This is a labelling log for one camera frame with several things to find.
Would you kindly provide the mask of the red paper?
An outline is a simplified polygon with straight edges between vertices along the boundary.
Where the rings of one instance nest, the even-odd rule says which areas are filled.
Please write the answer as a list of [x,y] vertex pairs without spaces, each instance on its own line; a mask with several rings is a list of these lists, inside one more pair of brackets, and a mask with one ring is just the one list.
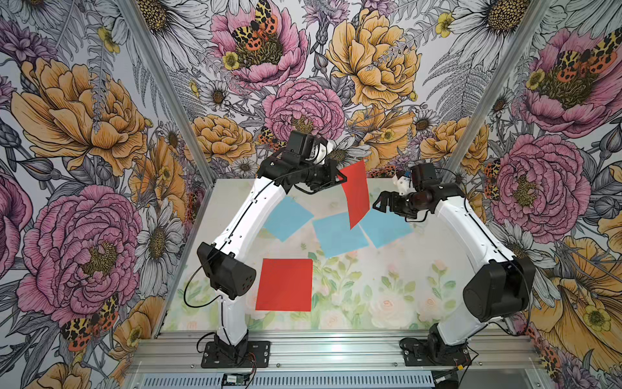
[[348,205],[350,229],[353,230],[370,209],[365,163],[361,160],[343,168],[340,172],[346,177],[342,188]]
[[313,274],[311,259],[264,259],[256,311],[310,312]]

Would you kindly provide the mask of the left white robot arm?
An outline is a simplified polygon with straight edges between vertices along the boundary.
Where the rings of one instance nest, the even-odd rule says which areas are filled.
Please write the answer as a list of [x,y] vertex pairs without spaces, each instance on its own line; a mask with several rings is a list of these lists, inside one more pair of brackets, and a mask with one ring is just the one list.
[[245,202],[225,230],[211,244],[201,243],[197,256],[219,308],[219,327],[205,346],[202,365],[238,367],[255,362],[246,325],[246,294],[257,272],[246,264],[246,254],[276,206],[293,187],[312,195],[347,181],[338,162],[330,158],[334,142],[293,131],[287,144],[267,157]]

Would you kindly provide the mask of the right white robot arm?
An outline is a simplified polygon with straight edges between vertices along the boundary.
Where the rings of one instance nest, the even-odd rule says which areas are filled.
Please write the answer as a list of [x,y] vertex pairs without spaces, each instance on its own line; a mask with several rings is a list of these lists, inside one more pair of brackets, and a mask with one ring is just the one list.
[[420,213],[437,217],[450,229],[474,271],[462,291],[463,301],[432,325],[426,340],[415,340],[408,353],[433,366],[468,366],[468,341],[489,324],[529,308],[536,267],[506,247],[476,215],[456,183],[444,183],[431,163],[414,165],[393,178],[396,191],[383,191],[373,204],[407,222]]

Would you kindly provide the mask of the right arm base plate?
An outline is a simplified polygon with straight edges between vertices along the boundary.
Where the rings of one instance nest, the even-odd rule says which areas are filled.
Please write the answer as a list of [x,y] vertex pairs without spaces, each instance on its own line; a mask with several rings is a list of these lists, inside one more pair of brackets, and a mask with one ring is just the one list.
[[441,340],[403,338],[399,342],[406,366],[450,366],[466,368],[471,355],[466,344],[449,346]]

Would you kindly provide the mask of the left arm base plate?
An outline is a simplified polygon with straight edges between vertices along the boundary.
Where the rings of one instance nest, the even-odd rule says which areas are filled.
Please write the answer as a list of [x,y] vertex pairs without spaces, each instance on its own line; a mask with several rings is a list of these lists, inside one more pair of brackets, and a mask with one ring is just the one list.
[[246,341],[240,347],[207,342],[202,351],[203,369],[267,368],[271,357],[270,341]]

